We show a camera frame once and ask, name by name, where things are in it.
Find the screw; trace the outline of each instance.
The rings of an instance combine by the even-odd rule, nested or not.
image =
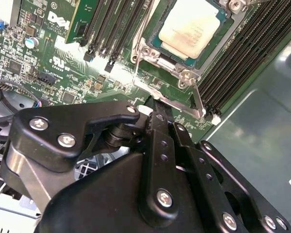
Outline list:
[[[159,190],[157,192],[157,200],[159,201],[159,203],[164,206],[164,207],[170,207],[173,204],[173,200],[170,196],[170,194],[164,190]]]
[[[273,230],[276,229],[276,225],[275,225],[274,221],[273,221],[270,217],[268,217],[268,216],[266,215],[266,216],[264,217],[264,220],[265,220],[266,224],[267,224],[270,228],[272,228]]]
[[[46,120],[40,119],[40,118],[34,118],[29,122],[29,125],[34,130],[46,130],[49,127],[49,124]]]
[[[284,221],[282,221],[280,218],[276,218],[276,221],[278,222],[278,224],[284,229],[287,230],[287,226],[285,225]]]
[[[229,8],[231,9],[231,11],[238,11],[241,7],[241,4],[239,2],[239,0],[232,0],[229,3]]]
[[[136,112],[136,110],[131,106],[127,106],[127,110],[130,111],[131,113],[135,113]]]
[[[73,147],[76,144],[76,140],[70,134],[60,135],[57,141],[59,145],[61,145],[62,147],[67,147],[67,148]]]
[[[232,215],[228,213],[223,213],[222,218],[227,227],[230,228],[232,231],[235,231],[237,229],[237,224]]]
[[[178,129],[180,129],[181,131],[185,131],[185,128],[184,128],[182,125],[178,124],[177,127],[178,127]]]
[[[157,114],[156,117],[161,120],[161,121],[164,121],[164,117],[161,115],[161,114]]]
[[[149,47],[143,47],[142,49],[141,49],[141,52],[142,52],[142,54],[143,55],[149,55],[150,54],[150,49],[149,49]]]
[[[211,146],[208,143],[204,143],[204,146],[206,147],[207,150],[212,150]]]

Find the ram slot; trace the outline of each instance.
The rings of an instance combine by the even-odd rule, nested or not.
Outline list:
[[[113,66],[114,66],[117,58],[121,54],[121,51],[124,47],[124,44],[127,41],[128,36],[130,35],[131,30],[133,29],[133,26],[136,23],[136,18],[141,13],[145,2],[146,2],[146,0],[139,0],[138,4],[136,4],[136,2],[135,2],[135,7],[134,7],[132,15],[130,16],[129,22],[128,22],[124,32],[122,33],[121,38],[115,44],[115,49],[112,52],[112,55],[110,56],[109,62],[105,68],[106,72],[111,72],[111,70],[113,69]]]
[[[119,30],[122,27],[122,23],[124,21],[125,16],[127,15],[129,8],[131,6],[131,0],[125,0],[124,4],[122,5],[122,9],[121,12],[118,16],[118,18],[116,19],[115,24],[112,27],[111,30],[111,34],[108,37],[108,40],[106,41],[106,43],[104,43],[100,49],[99,55],[102,57],[106,57],[109,52],[111,51],[114,41],[115,41],[115,37],[118,34]]]
[[[91,20],[91,23],[90,25],[86,28],[86,31],[84,33],[84,38],[82,39],[82,41],[80,42],[80,46],[81,47],[84,47],[88,44],[88,41],[93,33],[93,29],[97,23],[97,20],[98,20],[98,17],[100,15],[100,12],[101,12],[101,9],[104,5],[104,0],[100,0],[99,3],[98,3],[98,6],[95,10],[95,13],[93,15],[93,18]]]
[[[110,1],[105,17],[102,20],[101,27],[99,28],[98,33],[95,34],[95,38],[92,40],[90,46],[88,47],[88,51],[85,54],[85,58],[87,58],[85,60],[88,60],[88,57],[91,57],[91,59],[95,57],[95,53],[104,38],[104,34],[109,26],[110,19],[113,16],[118,3],[120,3],[120,1]]]

